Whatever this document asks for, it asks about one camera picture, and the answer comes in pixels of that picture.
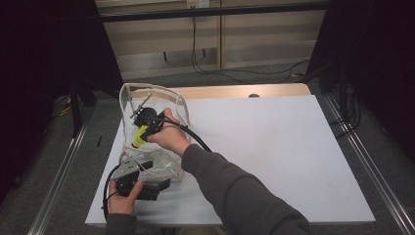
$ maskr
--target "right hand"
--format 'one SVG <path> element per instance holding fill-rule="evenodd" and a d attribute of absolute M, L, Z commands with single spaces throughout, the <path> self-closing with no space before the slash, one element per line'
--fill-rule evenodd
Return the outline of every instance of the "right hand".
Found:
<path fill-rule="evenodd" d="M 180 123 L 180 121 L 174 118 L 170 108 L 166 108 L 164 116 L 171 119 L 174 122 Z M 176 125 L 165 122 L 159 133 L 150 135 L 147 137 L 149 143 L 157 143 L 167 150 L 173 151 L 180 157 L 183 157 L 184 151 L 190 145 L 185 133 Z"/>

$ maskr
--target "gray floor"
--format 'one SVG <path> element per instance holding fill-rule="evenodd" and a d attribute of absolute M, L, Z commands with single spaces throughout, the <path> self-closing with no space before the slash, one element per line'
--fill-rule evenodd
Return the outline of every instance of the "gray floor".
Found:
<path fill-rule="evenodd" d="M 279 71 L 289 66 L 261 66 L 244 69 Z M 305 69 L 306 64 L 303 64 L 295 68 L 294 72 L 304 72 Z M 231 76 L 246 83 L 260 84 L 278 83 L 286 79 L 288 74 L 285 72 L 261 75 L 227 71 L 225 75 L 227 76 L 217 73 L 202 75 L 189 72 L 129 81 L 149 82 L 166 87 L 241 84 L 240 81 L 228 77 Z M 295 82 L 296 80 L 297 78 L 290 78 L 288 81 Z M 309 87 L 316 95 L 327 120 L 334 120 L 335 117 L 326 102 L 326 94 L 320 94 L 318 80 L 313 80 Z M 91 111 L 92 118 L 44 234 L 103 233 L 103 229 L 85 225 L 84 220 L 95 193 L 101 193 L 95 192 L 95 188 L 98 186 L 102 170 L 113 145 L 121 115 L 116 100 L 109 99 L 101 93 L 98 93 L 97 96 L 99 102 L 96 107 L 82 107 L 81 109 L 84 115 Z M 58 105 L 56 112 L 58 113 L 61 108 Z M 66 154 L 71 141 L 71 132 L 70 114 L 53 119 L 35 161 L 22 175 L 21 187 L 12 189 L 0 206 L 0 234 L 27 234 Z M 336 125 L 333 126 L 333 132 L 335 135 L 339 134 L 340 128 Z M 405 209 L 411 217 L 415 217 L 415 164 L 410 162 L 397 144 L 384 134 L 376 117 L 364 105 L 362 107 L 362 121 L 356 132 Z M 377 221 L 361 225 L 312 225 L 315 234 L 400 234 L 400 229 L 384 200 L 347 139 L 339 139 L 339 145 L 344 151 Z M 152 227 L 141 227 L 138 232 L 140 234 L 160 234 L 157 228 Z"/>

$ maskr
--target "left hand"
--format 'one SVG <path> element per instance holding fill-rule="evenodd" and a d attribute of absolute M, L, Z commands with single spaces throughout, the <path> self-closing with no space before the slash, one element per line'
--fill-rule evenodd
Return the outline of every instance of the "left hand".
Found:
<path fill-rule="evenodd" d="M 141 189 L 143 188 L 143 181 L 138 180 L 134 187 L 132 188 L 128 197 L 122 197 L 118 193 L 110 196 L 110 213 L 134 213 L 134 204 L 137 199 L 138 194 L 140 194 Z M 115 180 L 110 181 L 110 195 L 116 192 L 116 183 Z"/>

